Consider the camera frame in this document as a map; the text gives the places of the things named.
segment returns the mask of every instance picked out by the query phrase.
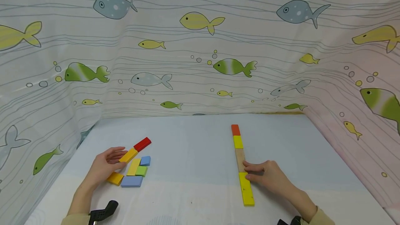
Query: green fish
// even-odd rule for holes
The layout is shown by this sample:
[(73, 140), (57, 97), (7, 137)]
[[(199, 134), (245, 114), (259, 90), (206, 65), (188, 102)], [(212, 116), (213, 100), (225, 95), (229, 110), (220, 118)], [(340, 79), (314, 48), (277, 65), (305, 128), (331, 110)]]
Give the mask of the green fish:
[(178, 109), (182, 110), (182, 103), (176, 104), (174, 102), (166, 101), (160, 105), (163, 106), (164, 108), (168, 108), (168, 109), (177, 107)]
[(373, 114), (397, 122), (397, 131), (400, 134), (400, 104), (395, 94), (379, 88), (361, 89), (360, 93)]
[(36, 175), (37, 173), (39, 173), (43, 169), (43, 167), (46, 165), (46, 163), (48, 163), (50, 161), (50, 159), (53, 157), (53, 155), (60, 155), (60, 154), (64, 153), (63, 151), (61, 151), (60, 145), (61, 144), (59, 144), (57, 146), (57, 148), (55, 148), (52, 152), (49, 152), (49, 153), (39, 156), (39, 158), (36, 160), (35, 166), (33, 168), (33, 175)]
[(235, 75), (243, 72), (246, 77), (252, 77), (251, 70), (255, 70), (256, 61), (249, 62), (245, 67), (236, 59), (227, 58), (214, 64), (214, 69), (225, 75)]
[(108, 78), (106, 77), (106, 75), (109, 75), (110, 73), (111, 72), (108, 72), (107, 67), (105, 66), (99, 66), (95, 73), (92, 69), (90, 69), (86, 65), (81, 64), (79, 62), (77, 63), (73, 62), (70, 63), (68, 68), (65, 70), (64, 79), (65, 81), (87, 82), (97, 78), (103, 83), (107, 83)]
[(307, 106), (301, 106), (300, 104), (292, 103), (292, 104), (289, 104), (288, 106), (285, 106), (284, 109), (297, 109), (297, 108), (299, 108), (301, 111), (303, 111), (303, 109), (305, 107), (307, 107)]

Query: curtain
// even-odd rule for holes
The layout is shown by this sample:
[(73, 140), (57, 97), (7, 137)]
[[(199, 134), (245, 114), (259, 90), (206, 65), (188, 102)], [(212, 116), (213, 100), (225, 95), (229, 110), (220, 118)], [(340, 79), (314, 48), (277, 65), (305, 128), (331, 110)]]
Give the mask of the curtain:
[(285, 111), (306, 114), (400, 223), (399, 9), (0, 0), (0, 223), (27, 220), (100, 119)]

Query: yellow block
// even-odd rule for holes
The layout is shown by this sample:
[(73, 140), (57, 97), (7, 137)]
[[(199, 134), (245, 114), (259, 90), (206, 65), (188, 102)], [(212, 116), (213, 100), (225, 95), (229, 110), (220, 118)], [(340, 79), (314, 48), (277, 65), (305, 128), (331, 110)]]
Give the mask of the yellow block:
[(110, 182), (110, 183), (112, 183), (112, 184), (115, 184), (115, 185), (119, 186), (119, 185), (121, 184), (121, 181), (123, 180), (123, 178), (124, 178), (124, 175), (121, 175), (121, 174), (119, 174), (119, 173), (117, 173), (117, 172), (113, 172), (113, 173), (107, 178), (107, 181)]
[(138, 169), (139, 165), (140, 165), (140, 158), (134, 158), (131, 162), (131, 166), (129, 167), (129, 169), (127, 170), (126, 175), (135, 175), (136, 170)]
[(121, 159), (119, 159), (119, 161), (126, 162), (128, 164), (137, 154), (138, 152), (136, 151), (136, 149), (131, 148), (128, 152), (126, 152), (126, 154), (124, 154), (123, 157), (121, 157)]
[(242, 137), (239, 135), (233, 136), (233, 143), (235, 144), (235, 149), (243, 149)]
[(253, 191), (250, 181), (245, 178), (247, 172), (239, 172), (240, 189), (242, 190), (244, 206), (254, 206)]

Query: green block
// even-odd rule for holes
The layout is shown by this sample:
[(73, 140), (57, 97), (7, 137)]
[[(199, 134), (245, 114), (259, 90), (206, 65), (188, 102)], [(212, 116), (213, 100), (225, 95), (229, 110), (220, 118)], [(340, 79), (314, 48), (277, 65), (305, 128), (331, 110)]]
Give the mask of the green block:
[(139, 166), (136, 170), (135, 175), (141, 175), (145, 177), (146, 173), (147, 173), (147, 166)]

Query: blue block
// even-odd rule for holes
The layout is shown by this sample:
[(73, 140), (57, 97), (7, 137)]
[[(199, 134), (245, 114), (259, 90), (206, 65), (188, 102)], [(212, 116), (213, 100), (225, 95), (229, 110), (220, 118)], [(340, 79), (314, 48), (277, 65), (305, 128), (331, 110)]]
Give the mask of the blue block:
[(125, 176), (121, 182), (121, 187), (140, 187), (142, 185), (142, 176)]
[(150, 156), (142, 157), (142, 159), (140, 160), (140, 166), (150, 166), (150, 161)]

